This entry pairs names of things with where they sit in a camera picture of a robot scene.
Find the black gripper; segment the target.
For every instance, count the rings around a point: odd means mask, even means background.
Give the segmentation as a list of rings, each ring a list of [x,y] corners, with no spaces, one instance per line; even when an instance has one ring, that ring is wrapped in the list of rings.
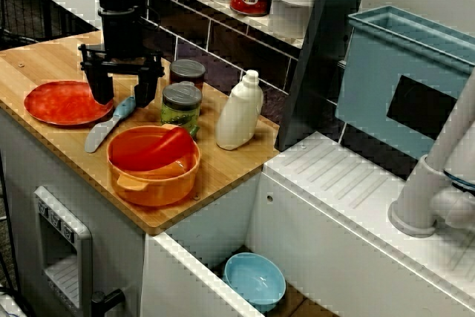
[[[164,74],[163,53],[149,42],[157,32],[158,26],[142,17],[105,19],[102,43],[79,47],[82,53],[80,68],[86,73],[96,102],[106,105],[114,98],[113,78],[108,73],[139,74],[138,83],[134,86],[138,108],[144,108],[154,100],[157,76]],[[141,70],[151,73],[139,73]]]

